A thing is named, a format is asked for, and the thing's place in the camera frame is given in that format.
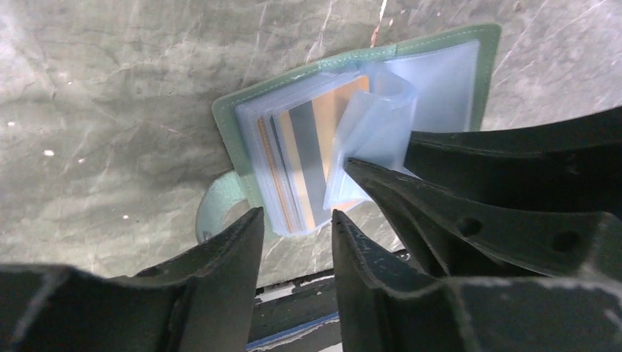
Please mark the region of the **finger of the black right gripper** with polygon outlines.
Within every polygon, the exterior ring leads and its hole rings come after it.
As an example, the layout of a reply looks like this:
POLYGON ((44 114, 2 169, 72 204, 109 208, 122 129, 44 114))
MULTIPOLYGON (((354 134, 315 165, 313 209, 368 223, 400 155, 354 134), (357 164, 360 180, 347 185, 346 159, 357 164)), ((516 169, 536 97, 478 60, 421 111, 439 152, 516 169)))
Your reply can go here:
POLYGON ((544 276, 621 280, 621 220, 486 205, 427 181, 351 159, 345 169, 427 274, 508 263, 544 276))
POLYGON ((529 128, 411 134, 404 166, 502 208, 621 214, 621 109, 529 128))

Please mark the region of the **gold card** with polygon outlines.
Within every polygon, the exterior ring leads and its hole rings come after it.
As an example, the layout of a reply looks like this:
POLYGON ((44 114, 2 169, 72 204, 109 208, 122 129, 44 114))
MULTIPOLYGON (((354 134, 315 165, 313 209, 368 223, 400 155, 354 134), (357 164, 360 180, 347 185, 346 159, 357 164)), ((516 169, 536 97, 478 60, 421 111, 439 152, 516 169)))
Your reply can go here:
POLYGON ((286 89, 285 104, 272 117, 304 234, 329 220, 323 202, 337 125, 354 93, 369 89, 362 74, 312 77, 286 89))

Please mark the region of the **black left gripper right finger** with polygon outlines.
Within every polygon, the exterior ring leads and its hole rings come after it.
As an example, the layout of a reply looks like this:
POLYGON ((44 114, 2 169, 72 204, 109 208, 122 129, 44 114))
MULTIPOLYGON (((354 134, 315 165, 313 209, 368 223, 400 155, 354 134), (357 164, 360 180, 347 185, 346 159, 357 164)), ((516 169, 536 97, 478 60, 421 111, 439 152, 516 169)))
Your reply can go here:
POLYGON ((344 351, 619 351, 621 289, 587 279, 421 274, 333 213, 344 351))

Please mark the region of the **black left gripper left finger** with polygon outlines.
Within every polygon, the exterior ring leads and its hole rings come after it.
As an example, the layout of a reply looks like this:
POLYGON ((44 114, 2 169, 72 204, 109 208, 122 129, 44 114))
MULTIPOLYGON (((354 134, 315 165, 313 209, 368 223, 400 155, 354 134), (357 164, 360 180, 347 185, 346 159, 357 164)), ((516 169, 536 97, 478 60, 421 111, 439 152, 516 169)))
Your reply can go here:
POLYGON ((3 351, 244 351, 263 210, 134 276, 69 265, 1 267, 3 351))

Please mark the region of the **green card holder wallet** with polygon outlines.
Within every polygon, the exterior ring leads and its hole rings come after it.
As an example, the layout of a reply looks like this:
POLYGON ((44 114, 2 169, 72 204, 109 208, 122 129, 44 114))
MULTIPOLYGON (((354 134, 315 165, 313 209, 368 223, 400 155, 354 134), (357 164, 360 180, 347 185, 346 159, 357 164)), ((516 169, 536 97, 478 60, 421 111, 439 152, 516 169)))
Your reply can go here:
POLYGON ((368 195, 345 173, 357 157, 403 171, 412 131, 464 132, 481 127, 501 36, 495 23, 477 24, 392 45, 319 59, 218 98, 213 117, 234 169, 212 183, 197 211, 198 241, 221 232, 226 213, 247 200, 266 213, 266 237, 309 235, 368 195), (271 121, 285 90, 316 76, 362 74, 367 92, 355 92, 337 125, 324 208, 329 220, 304 234, 271 121))

